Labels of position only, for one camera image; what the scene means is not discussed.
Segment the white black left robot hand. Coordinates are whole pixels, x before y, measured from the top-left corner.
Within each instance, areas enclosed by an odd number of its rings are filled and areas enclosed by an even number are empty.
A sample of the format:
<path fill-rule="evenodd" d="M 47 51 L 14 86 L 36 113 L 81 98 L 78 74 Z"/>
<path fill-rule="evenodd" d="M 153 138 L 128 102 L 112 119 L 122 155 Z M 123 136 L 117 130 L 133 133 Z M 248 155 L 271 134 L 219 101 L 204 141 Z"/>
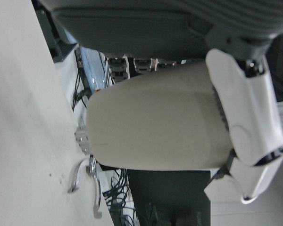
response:
<path fill-rule="evenodd" d="M 283 0 L 44 0 L 115 84 L 87 107 L 91 150 L 129 170 L 217 169 L 212 202 L 248 204 L 283 162 L 266 52 Z"/>

